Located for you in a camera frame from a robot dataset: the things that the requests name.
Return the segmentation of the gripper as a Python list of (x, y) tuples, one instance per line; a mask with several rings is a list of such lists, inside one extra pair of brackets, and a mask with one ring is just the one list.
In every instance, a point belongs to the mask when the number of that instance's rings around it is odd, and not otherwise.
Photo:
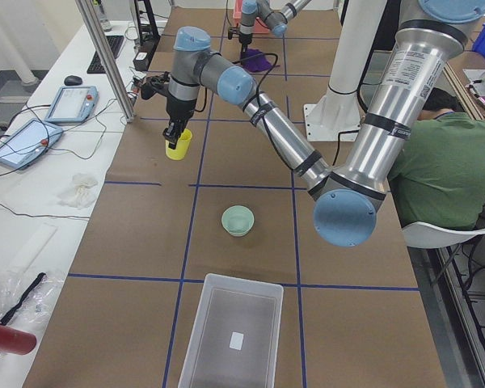
[(240, 44), (250, 44), (252, 42), (252, 26), (238, 25), (238, 41)]
[(162, 135), (168, 142), (168, 148), (175, 149), (178, 140), (189, 139), (188, 121), (193, 117), (196, 108), (196, 99), (183, 100), (173, 94), (167, 96), (166, 112), (169, 116), (169, 124), (163, 130)]

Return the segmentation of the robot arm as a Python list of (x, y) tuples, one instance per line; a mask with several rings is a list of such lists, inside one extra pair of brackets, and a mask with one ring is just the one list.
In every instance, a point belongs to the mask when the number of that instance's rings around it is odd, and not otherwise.
[(306, 181), (314, 199), (314, 228), (329, 243), (353, 247), (373, 233), (386, 197), (386, 177), (447, 61), (461, 54), (485, 1), (403, 1), (394, 49), (364, 117), (356, 98), (386, 3), (350, 1), (326, 94), (305, 106), (306, 133), (243, 68), (211, 48), (210, 35), (181, 27), (167, 87), (175, 147), (192, 118), (201, 87), (238, 106), (284, 164)]
[[(252, 40), (253, 26), (260, 19), (274, 36), (282, 37), (287, 31), (288, 22), (294, 18), (305, 2), (288, 3), (281, 12), (273, 11), (267, 1), (244, 1), (241, 5), (241, 19), (235, 31), (239, 43), (245, 49)], [(167, 114), (168, 127), (163, 136), (174, 147), (185, 130), (188, 121), (196, 111), (199, 89), (205, 87), (222, 100), (240, 107), (255, 106), (256, 112), (250, 114), (253, 125), (266, 124), (275, 106), (264, 101), (264, 94), (256, 80), (245, 71), (241, 57), (232, 62), (219, 52), (211, 49), (210, 35), (193, 26), (181, 27), (175, 38), (175, 57), (168, 85)]]

